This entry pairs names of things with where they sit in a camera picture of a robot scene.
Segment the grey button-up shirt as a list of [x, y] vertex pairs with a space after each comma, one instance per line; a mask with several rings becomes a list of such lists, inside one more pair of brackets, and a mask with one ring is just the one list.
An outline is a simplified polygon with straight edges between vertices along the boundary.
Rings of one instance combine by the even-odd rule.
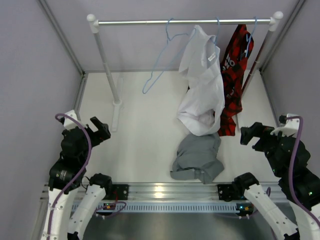
[[204, 185], [224, 171], [218, 160], [221, 139], [218, 133], [196, 136], [188, 134], [179, 144], [170, 176], [174, 180], [199, 180]]

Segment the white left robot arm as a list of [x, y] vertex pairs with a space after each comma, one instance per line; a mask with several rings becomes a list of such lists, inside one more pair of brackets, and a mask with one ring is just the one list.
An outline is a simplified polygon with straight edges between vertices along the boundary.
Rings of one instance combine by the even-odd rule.
[[90, 121], [97, 128], [96, 131], [66, 114], [58, 113], [55, 118], [62, 124], [71, 120], [75, 125], [62, 131], [59, 159], [49, 171], [48, 209], [41, 239], [81, 240], [98, 203], [113, 195], [111, 177], [96, 173], [89, 179], [85, 196], [77, 209], [71, 212], [92, 149], [110, 139], [111, 133], [109, 126], [95, 116]]

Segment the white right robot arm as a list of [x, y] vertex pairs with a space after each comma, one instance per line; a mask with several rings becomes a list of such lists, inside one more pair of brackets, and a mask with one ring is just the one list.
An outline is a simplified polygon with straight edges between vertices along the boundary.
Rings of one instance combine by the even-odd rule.
[[270, 199], [258, 179], [250, 172], [237, 176], [232, 192], [239, 199], [250, 201], [269, 224], [279, 240], [318, 240], [320, 238], [320, 178], [307, 165], [311, 157], [297, 133], [286, 135], [283, 130], [255, 122], [240, 129], [240, 144], [258, 138], [252, 149], [264, 153], [278, 186], [288, 200], [295, 222]]

